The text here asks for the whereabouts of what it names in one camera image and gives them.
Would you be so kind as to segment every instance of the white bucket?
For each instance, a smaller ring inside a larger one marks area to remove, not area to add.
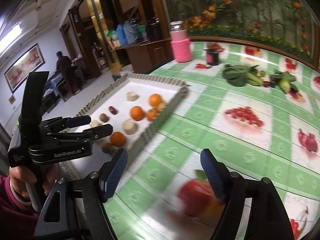
[[[124,76],[124,75],[129,74],[129,73],[133,73],[132,64],[127,65],[127,66],[124,66],[124,67],[121,68],[121,70],[120,70],[120,75],[121,75],[121,76]]]

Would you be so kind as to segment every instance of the hand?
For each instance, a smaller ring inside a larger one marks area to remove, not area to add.
[[[9,169],[11,184],[16,193],[24,199],[30,200],[25,183],[34,184],[37,179],[31,170],[25,166],[18,166]],[[44,193],[49,195],[55,181],[58,177],[58,166],[56,163],[52,164],[47,171],[46,179],[43,183]]]

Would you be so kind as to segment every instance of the screw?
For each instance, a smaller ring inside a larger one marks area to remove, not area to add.
[[[239,177],[239,173],[236,171],[232,171],[232,172],[230,172],[230,176],[233,178],[237,178],[237,177]]]
[[[91,178],[91,179],[95,179],[95,178],[97,178],[98,176],[99,176],[99,173],[97,173],[96,171],[90,173],[90,178]]]
[[[61,179],[58,179],[58,183],[59,184],[64,184],[65,183],[65,181],[66,181],[66,179],[65,178],[61,178]]]
[[[270,180],[269,178],[267,178],[267,177],[262,178],[262,181],[263,181],[264,183],[266,183],[266,184],[271,183],[271,180]]]

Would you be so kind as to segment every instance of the floral mural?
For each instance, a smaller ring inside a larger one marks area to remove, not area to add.
[[[299,0],[163,0],[190,36],[254,41],[313,62],[313,19]]]

